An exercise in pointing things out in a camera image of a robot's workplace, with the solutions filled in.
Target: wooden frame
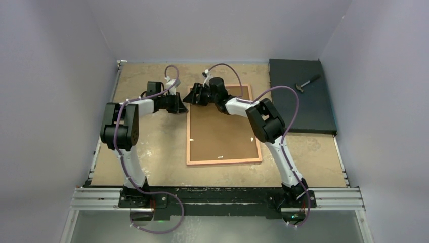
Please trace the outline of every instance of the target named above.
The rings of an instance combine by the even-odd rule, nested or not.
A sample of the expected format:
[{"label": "wooden frame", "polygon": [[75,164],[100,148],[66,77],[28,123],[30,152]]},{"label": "wooden frame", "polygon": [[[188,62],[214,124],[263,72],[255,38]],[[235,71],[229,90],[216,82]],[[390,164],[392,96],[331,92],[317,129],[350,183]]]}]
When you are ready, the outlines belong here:
[{"label": "wooden frame", "polygon": [[[237,87],[239,85],[230,85],[225,84],[225,87]],[[251,87],[249,84],[243,84],[243,86],[247,87],[249,99],[253,100]],[[188,86],[188,92],[191,91],[192,86]],[[256,151],[258,153],[258,157],[255,158],[243,158],[243,159],[222,159],[222,160],[197,160],[191,161],[191,109],[189,108],[189,112],[186,117],[186,165],[188,166],[198,166],[198,165],[231,165],[231,164],[260,164],[262,162],[262,154],[261,154],[261,143],[255,137],[256,143]]]}]

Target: floor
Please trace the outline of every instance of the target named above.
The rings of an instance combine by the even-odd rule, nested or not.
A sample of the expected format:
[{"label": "floor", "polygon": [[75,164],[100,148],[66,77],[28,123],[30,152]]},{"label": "floor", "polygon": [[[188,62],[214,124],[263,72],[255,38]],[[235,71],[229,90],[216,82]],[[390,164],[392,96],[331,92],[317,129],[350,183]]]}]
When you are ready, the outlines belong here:
[{"label": "floor", "polygon": [[[147,81],[164,81],[165,63],[125,64],[114,102],[139,96]],[[178,63],[182,98],[187,87],[202,83],[201,73],[212,64]],[[233,64],[243,83],[250,84],[257,97],[270,87],[268,64]],[[175,77],[174,69],[167,73]],[[226,67],[216,67],[213,76],[227,84],[236,84],[235,74]],[[260,165],[186,166],[186,115],[171,115],[166,111],[144,116],[139,120],[140,138],[137,152],[142,170],[150,185],[158,186],[280,186],[281,180],[273,157],[261,144],[263,162]],[[331,135],[291,133],[286,136],[295,164],[310,187],[345,187],[334,139]],[[113,151],[101,144],[92,185],[119,186],[123,174]]]}]

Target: hammer head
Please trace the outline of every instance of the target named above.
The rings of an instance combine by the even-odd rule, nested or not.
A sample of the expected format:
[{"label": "hammer head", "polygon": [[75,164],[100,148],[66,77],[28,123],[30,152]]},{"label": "hammer head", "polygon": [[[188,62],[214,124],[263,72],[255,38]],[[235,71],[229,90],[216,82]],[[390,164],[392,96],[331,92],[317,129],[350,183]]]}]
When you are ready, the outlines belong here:
[{"label": "hammer head", "polygon": [[304,90],[301,88],[301,85],[295,83],[295,86],[297,90],[301,91],[301,93],[304,92]]}]

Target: wall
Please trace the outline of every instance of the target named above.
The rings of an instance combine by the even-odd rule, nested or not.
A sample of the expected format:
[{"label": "wall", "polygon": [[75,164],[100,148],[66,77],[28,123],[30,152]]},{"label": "wall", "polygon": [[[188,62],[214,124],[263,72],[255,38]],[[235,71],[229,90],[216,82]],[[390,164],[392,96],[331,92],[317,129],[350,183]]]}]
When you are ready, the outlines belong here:
[{"label": "wall", "polygon": [[0,238],[58,242],[116,61],[84,0],[0,3]]},{"label": "wall", "polygon": [[427,242],[429,2],[353,1],[321,61],[376,242]]},{"label": "wall", "polygon": [[317,60],[351,0],[89,0],[117,59]]}]

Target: gray floor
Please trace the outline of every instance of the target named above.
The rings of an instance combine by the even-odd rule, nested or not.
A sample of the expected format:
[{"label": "gray floor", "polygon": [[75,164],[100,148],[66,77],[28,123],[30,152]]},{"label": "gray floor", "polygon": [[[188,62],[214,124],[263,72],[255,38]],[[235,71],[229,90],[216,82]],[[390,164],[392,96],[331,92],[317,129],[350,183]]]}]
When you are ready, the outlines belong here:
[{"label": "gray floor", "polygon": [[[185,217],[174,232],[154,235],[130,228],[129,212],[81,211],[72,242],[363,242],[354,211],[311,212],[298,229],[285,227],[282,220],[264,217]],[[152,230],[165,230],[178,221],[150,222]]]}]

